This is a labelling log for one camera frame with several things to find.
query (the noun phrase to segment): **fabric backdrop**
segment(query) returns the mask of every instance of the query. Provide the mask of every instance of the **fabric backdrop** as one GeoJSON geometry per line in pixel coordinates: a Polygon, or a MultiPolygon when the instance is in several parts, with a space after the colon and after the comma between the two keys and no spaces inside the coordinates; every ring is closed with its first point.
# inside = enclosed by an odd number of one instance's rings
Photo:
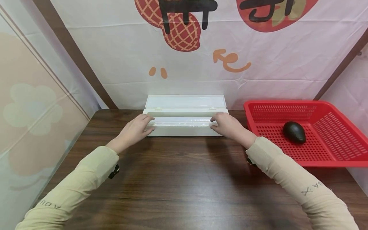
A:
{"type": "Polygon", "coordinates": [[[162,2],[52,0],[120,109],[150,94],[313,99],[368,27],[361,0],[162,2]]]}

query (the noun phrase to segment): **dark avocado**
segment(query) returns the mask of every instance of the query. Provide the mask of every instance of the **dark avocado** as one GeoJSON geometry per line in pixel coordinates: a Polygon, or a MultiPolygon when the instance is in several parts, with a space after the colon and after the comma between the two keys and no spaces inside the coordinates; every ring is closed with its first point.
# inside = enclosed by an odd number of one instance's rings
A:
{"type": "Polygon", "coordinates": [[[296,144],[304,144],[305,139],[305,132],[303,127],[294,121],[289,121],[284,124],[284,127],[282,128],[282,132],[284,133],[284,136],[291,140],[292,142],[296,144]]]}

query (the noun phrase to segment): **wooden table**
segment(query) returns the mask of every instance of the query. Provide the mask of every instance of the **wooden table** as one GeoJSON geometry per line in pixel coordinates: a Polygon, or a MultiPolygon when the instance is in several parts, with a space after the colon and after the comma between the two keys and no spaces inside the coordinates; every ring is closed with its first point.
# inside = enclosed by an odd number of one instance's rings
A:
{"type": "MultiPolygon", "coordinates": [[[[107,144],[140,110],[100,110],[40,197],[96,147],[107,144]]],[[[230,111],[243,125],[243,111],[230,111]]],[[[152,137],[131,147],[120,173],[79,208],[66,229],[311,229],[279,185],[246,163],[223,137],[152,137]]],[[[308,169],[368,228],[368,198],[345,168],[308,169]]]]}

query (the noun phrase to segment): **wooden frame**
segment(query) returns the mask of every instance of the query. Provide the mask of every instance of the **wooden frame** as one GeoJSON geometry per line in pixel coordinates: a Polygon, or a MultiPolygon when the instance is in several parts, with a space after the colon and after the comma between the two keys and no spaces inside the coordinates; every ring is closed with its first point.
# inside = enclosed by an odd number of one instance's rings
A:
{"type": "MultiPolygon", "coordinates": [[[[49,26],[52,28],[70,57],[76,63],[88,82],[95,89],[96,93],[101,97],[101,99],[110,109],[117,109],[117,106],[112,101],[105,88],[102,86],[101,82],[98,80],[96,74],[93,72],[82,52],[79,50],[79,47],[70,35],[68,29],[65,27],[62,19],[52,5],[51,1],[33,0],[33,2],[38,10],[41,12],[49,26]]],[[[319,100],[323,96],[323,94],[326,93],[326,91],[331,87],[335,80],[341,75],[341,73],[346,69],[346,67],[351,63],[354,57],[363,49],[366,44],[368,44],[368,28],[364,32],[362,37],[358,40],[358,42],[354,45],[354,47],[350,50],[348,55],[336,68],[333,74],[329,77],[323,87],[319,90],[314,100],[319,100]]]]}
{"type": "Polygon", "coordinates": [[[65,27],[51,1],[33,0],[33,2],[45,18],[48,25],[54,31],[56,37],[64,46],[65,50],[68,52],[71,59],[75,62],[77,67],[80,69],[87,81],[91,84],[96,93],[101,97],[103,102],[110,109],[118,109],[109,94],[106,92],[105,88],[102,86],[101,82],[98,80],[95,72],[88,64],[86,58],[83,56],[68,29],[65,27]]]}

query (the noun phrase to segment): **sleeve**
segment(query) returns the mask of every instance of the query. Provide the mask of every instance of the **sleeve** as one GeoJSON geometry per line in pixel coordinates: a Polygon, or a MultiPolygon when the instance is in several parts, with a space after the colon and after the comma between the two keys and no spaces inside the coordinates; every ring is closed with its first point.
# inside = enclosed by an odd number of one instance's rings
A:
{"type": "Polygon", "coordinates": [[[97,189],[114,170],[118,155],[101,146],[83,158],[77,167],[38,204],[29,210],[16,230],[59,230],[78,206],[97,189]]]}
{"type": "Polygon", "coordinates": [[[358,230],[346,204],[274,143],[258,137],[246,153],[254,164],[301,204],[313,229],[358,230]]]}

